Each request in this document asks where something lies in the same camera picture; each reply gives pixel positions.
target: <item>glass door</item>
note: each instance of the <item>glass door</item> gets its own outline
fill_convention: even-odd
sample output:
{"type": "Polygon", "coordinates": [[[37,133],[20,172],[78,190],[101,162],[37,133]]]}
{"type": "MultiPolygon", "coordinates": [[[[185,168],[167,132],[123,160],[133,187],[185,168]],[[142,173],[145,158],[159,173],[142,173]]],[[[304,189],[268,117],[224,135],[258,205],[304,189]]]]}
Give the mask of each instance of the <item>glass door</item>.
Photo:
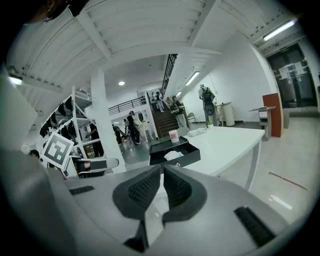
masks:
{"type": "Polygon", "coordinates": [[[298,44],[267,58],[276,78],[283,108],[317,106],[308,62],[298,44]]]}

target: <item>gray floor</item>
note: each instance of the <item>gray floor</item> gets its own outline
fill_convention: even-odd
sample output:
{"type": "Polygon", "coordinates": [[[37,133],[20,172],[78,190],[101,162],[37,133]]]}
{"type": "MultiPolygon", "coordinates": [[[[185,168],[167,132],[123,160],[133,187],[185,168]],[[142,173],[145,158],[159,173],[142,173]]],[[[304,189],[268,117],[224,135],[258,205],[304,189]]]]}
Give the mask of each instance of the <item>gray floor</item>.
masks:
{"type": "Polygon", "coordinates": [[[120,151],[122,152],[122,156],[126,165],[133,165],[140,162],[145,162],[149,160],[149,148],[152,143],[150,138],[148,138],[149,142],[147,143],[145,138],[140,139],[140,145],[134,144],[130,141],[123,142],[119,145],[120,151]]]}

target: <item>box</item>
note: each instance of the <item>box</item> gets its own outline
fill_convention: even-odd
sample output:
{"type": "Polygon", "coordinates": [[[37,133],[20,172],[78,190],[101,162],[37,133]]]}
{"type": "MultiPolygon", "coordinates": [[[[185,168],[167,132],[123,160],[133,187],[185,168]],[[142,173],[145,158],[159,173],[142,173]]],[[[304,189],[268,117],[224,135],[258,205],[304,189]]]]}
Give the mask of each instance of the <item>box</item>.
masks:
{"type": "Polygon", "coordinates": [[[161,167],[164,165],[185,167],[201,160],[200,150],[191,145],[186,138],[181,136],[179,137],[179,142],[176,143],[172,143],[169,139],[167,141],[151,145],[149,154],[149,165],[160,164],[161,167]],[[183,156],[167,161],[165,159],[165,155],[170,151],[181,152],[183,156]]]}

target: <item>tiled floor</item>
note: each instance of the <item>tiled floor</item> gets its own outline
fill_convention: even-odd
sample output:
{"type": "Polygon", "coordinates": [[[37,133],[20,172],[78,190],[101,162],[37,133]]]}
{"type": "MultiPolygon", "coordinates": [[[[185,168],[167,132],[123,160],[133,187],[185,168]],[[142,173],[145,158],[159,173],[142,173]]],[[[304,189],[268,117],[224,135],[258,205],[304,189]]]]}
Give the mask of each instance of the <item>tiled floor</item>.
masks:
{"type": "MultiPolygon", "coordinates": [[[[193,124],[192,129],[205,124],[193,124]]],[[[258,129],[257,123],[237,124],[238,128],[258,129]]],[[[142,142],[123,153],[128,170],[148,164],[149,144],[142,142]]],[[[252,150],[221,173],[222,179],[244,187],[252,159],[252,150]]],[[[277,211],[289,224],[308,214],[320,188],[320,118],[291,117],[289,128],[281,138],[263,141],[252,194],[277,211]]],[[[147,211],[150,243],[161,232],[161,215],[157,205],[165,209],[166,198],[156,199],[147,211]]]]}

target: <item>staircase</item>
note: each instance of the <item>staircase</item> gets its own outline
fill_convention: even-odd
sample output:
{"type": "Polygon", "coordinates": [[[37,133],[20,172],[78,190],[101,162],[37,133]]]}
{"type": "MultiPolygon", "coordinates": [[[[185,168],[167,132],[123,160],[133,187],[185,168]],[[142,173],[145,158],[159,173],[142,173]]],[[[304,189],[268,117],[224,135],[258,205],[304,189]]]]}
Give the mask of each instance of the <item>staircase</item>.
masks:
{"type": "Polygon", "coordinates": [[[164,112],[161,113],[160,110],[154,109],[152,111],[154,124],[159,138],[169,136],[169,131],[176,130],[179,128],[176,117],[171,114],[169,108],[163,103],[164,112]]]}

